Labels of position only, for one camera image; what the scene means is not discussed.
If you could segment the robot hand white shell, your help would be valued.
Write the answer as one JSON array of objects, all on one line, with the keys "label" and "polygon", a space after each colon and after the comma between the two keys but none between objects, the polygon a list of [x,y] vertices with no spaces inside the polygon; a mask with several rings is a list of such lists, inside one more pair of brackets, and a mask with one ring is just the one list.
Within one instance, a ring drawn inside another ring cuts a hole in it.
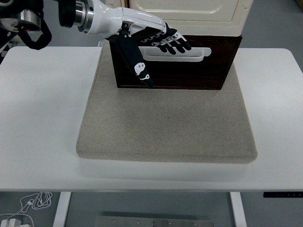
[{"label": "robot hand white shell", "polygon": [[130,8],[110,8],[99,0],[91,3],[94,12],[92,22],[85,25],[88,34],[101,34],[116,43],[130,72],[149,88],[153,87],[153,80],[143,62],[138,42],[172,55],[191,50],[183,35],[160,17]]}]

